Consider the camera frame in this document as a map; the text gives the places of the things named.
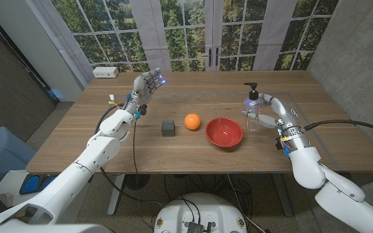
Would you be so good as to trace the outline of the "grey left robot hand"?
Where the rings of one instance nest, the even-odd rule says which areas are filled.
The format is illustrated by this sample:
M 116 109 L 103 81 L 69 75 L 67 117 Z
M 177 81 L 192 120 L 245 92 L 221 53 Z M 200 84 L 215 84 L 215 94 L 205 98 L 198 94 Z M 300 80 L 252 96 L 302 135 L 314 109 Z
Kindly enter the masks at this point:
M 137 107 L 147 104 L 154 92 L 166 83 L 166 80 L 161 75 L 160 68 L 144 72 L 133 82 L 130 102 Z

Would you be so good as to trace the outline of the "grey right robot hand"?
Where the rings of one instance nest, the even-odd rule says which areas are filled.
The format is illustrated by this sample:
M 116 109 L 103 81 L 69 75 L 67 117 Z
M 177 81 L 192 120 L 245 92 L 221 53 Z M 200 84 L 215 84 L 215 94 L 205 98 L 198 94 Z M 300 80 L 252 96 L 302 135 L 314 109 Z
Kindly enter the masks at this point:
M 272 108 L 272 111 L 278 116 L 273 118 L 268 115 L 254 113 L 250 111 L 241 111 L 241 115 L 247 117 L 250 120 L 255 120 L 261 126 L 266 128 L 276 128 L 277 126 L 282 127 L 283 130 L 297 126 L 299 127 L 299 117 L 293 108 L 285 101 L 271 96 L 269 94 L 262 93 L 259 96 L 262 104 L 267 104 Z

